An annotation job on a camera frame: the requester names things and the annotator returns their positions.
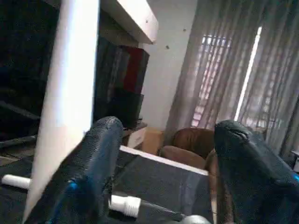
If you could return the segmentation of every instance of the sheer curtain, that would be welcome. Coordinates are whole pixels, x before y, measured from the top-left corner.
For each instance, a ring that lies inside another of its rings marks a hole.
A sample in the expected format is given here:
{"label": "sheer curtain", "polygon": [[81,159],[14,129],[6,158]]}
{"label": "sheer curtain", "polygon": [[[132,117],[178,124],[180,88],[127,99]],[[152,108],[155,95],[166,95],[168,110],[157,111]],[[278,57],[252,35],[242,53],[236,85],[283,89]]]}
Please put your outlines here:
{"label": "sheer curtain", "polygon": [[239,121],[265,130],[266,141],[284,160],[299,145],[298,1],[268,2],[260,42]]}
{"label": "sheer curtain", "polygon": [[170,116],[165,143],[179,129],[213,128],[233,119],[266,1],[201,0]]}

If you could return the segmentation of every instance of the white panel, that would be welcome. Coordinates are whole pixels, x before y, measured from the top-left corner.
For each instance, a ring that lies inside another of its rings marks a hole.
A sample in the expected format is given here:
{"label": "white panel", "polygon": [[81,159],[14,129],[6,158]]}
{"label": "white panel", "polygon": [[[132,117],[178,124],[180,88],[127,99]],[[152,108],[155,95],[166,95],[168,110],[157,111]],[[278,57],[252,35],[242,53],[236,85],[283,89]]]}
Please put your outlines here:
{"label": "white panel", "polygon": [[138,42],[156,41],[159,24],[146,0],[102,0],[101,8]]}
{"label": "white panel", "polygon": [[179,163],[179,162],[171,161],[171,160],[162,158],[160,156],[145,153],[145,152],[142,152],[140,150],[136,150],[136,149],[129,148],[129,147],[126,147],[126,146],[121,146],[120,150],[123,151],[123,152],[126,152],[126,153],[131,153],[131,154],[134,154],[134,155],[142,156],[142,157],[147,158],[149,160],[154,160],[154,161],[161,162],[161,163],[173,166],[173,167],[178,167],[178,168],[181,168],[181,169],[185,169],[185,170],[197,173],[197,174],[208,175],[208,172],[206,170],[197,169],[195,167],[190,167],[188,165],[185,165],[185,164],[182,164],[182,163]]}

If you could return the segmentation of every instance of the black fabric surface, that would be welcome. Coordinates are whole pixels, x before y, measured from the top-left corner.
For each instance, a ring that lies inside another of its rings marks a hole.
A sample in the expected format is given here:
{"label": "black fabric surface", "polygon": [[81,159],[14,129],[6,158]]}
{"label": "black fabric surface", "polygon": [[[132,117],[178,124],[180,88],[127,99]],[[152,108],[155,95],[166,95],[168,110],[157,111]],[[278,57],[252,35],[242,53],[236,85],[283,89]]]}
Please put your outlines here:
{"label": "black fabric surface", "polygon": [[[140,156],[119,152],[115,169],[113,192],[139,196],[143,200],[159,205],[168,212],[155,206],[142,203],[138,219],[125,217],[111,211],[103,223],[160,223],[186,215],[201,215],[213,223],[208,176],[168,166]],[[32,164],[17,161],[0,167],[0,178],[5,174],[30,177]],[[0,185],[0,220],[6,224],[21,223],[26,201],[26,191]]]}
{"label": "black fabric surface", "polygon": [[238,122],[215,126],[215,149],[236,213],[246,224],[299,223],[299,176]]}

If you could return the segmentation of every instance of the brown armchair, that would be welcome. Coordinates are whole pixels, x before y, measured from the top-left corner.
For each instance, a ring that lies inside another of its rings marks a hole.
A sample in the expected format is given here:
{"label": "brown armchair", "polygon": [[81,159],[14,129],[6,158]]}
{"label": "brown armchair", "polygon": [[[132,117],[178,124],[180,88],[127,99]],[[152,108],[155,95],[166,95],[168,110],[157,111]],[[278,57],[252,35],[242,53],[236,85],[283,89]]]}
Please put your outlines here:
{"label": "brown armchair", "polygon": [[178,131],[172,146],[164,146],[160,156],[209,172],[212,210],[217,223],[233,222],[231,195],[223,184],[218,170],[218,159],[214,150],[214,131],[200,128],[185,128]]}
{"label": "brown armchair", "polygon": [[184,128],[174,135],[171,146],[164,146],[160,150],[160,156],[204,169],[206,158],[213,149],[213,131],[200,128]]}

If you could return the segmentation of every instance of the black foam cover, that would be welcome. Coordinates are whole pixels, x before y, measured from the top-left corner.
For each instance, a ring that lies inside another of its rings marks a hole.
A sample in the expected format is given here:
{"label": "black foam cover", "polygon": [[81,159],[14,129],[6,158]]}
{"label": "black foam cover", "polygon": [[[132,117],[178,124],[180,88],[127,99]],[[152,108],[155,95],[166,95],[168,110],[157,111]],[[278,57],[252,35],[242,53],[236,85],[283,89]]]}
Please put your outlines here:
{"label": "black foam cover", "polygon": [[122,137],[115,117],[97,121],[64,159],[26,224],[95,224],[106,218]]}
{"label": "black foam cover", "polygon": [[215,125],[220,174],[246,224],[299,223],[299,176],[238,122]]}

